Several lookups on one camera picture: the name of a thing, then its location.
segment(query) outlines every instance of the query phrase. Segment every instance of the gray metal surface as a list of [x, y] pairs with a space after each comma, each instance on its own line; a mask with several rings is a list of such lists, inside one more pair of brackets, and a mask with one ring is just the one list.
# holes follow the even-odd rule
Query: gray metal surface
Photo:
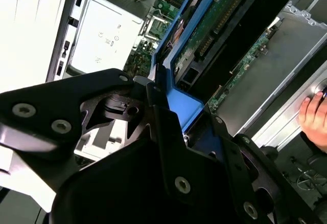
[[326, 78], [327, 62], [253, 136], [253, 141], [259, 147], [272, 146], [278, 150], [283, 149], [301, 131], [297, 117], [303, 100], [318, 91], [317, 86]]
[[267, 44], [267, 55], [251, 64], [217, 111], [231, 135], [246, 130], [327, 37], [326, 30], [296, 15], [284, 13], [284, 17]]

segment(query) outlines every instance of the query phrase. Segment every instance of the metal panel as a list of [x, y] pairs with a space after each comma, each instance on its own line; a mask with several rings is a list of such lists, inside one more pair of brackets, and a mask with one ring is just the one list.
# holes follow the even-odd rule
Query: metal panel
[[106, 0], [88, 0], [71, 66], [82, 73], [122, 70], [143, 20]]
[[45, 82], [64, 2], [0, 0], [0, 92]]
[[303, 84], [303, 86], [272, 116], [272, 118], [253, 136], [259, 146], [272, 146], [281, 150], [301, 131], [297, 119], [299, 108], [307, 96], [327, 78], [327, 62]]
[[267, 55], [251, 64], [217, 111], [231, 135], [246, 131], [327, 38], [327, 30], [296, 15], [283, 15]]

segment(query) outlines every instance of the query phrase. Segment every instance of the metal bracket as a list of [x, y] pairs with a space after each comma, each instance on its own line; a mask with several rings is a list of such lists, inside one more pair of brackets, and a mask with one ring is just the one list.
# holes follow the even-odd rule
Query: metal bracket
[[311, 13], [309, 13], [306, 10], [299, 10], [298, 8], [292, 5], [291, 1], [286, 4], [284, 11], [292, 13], [298, 17], [305, 19], [308, 22], [308, 24], [311, 26], [318, 26], [318, 27], [322, 27], [323, 29], [327, 29], [327, 25], [325, 23], [319, 23], [315, 21], [314, 19], [311, 18]]

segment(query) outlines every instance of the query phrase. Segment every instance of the green circuit board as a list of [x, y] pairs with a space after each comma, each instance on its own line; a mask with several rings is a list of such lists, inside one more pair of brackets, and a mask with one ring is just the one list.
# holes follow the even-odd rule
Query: green circuit board
[[160, 9], [161, 13], [165, 16], [165, 19], [169, 20], [170, 22], [175, 19], [179, 11], [179, 9], [170, 5], [165, 0], [160, 0], [156, 8]]
[[218, 34], [240, 1], [215, 0], [212, 3], [175, 62], [175, 69], [182, 69], [183, 63], [188, 61], [196, 50], [206, 51], [205, 48], [208, 48], [214, 41], [214, 38], [210, 36], [210, 31], [213, 30]]
[[233, 73], [236, 73], [236, 75], [234, 75], [234, 77], [226, 84], [225, 87], [220, 88], [220, 89], [223, 88], [223, 90], [220, 90], [220, 89], [217, 90], [216, 94], [219, 93], [221, 95], [218, 97], [217, 97], [217, 95], [213, 96], [208, 101], [208, 106], [212, 113], [216, 112], [217, 108], [224, 101], [226, 96], [229, 94], [230, 90], [239, 82], [240, 78], [244, 75], [244, 73], [248, 70], [248, 68], [250, 68], [250, 64], [256, 59], [256, 54], [257, 54], [258, 50], [263, 45], [266, 45], [268, 41], [269, 41], [268, 33], [265, 32], [255, 42], [255, 44], [246, 53], [246, 55], [242, 58], [242, 60], [236, 65], [236, 67], [232, 71]]
[[130, 77], [144, 76], [147, 77], [151, 68], [151, 54], [154, 52], [152, 43], [141, 41], [134, 53], [130, 55], [124, 66], [124, 72]]

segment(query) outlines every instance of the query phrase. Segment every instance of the motherboard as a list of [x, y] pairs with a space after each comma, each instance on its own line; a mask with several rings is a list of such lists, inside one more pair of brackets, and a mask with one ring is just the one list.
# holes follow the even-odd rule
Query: motherboard
[[150, 9], [145, 23], [132, 50], [124, 71], [130, 76], [147, 77], [150, 73], [151, 55], [158, 47], [171, 22], [178, 14], [185, 0], [156, 0]]

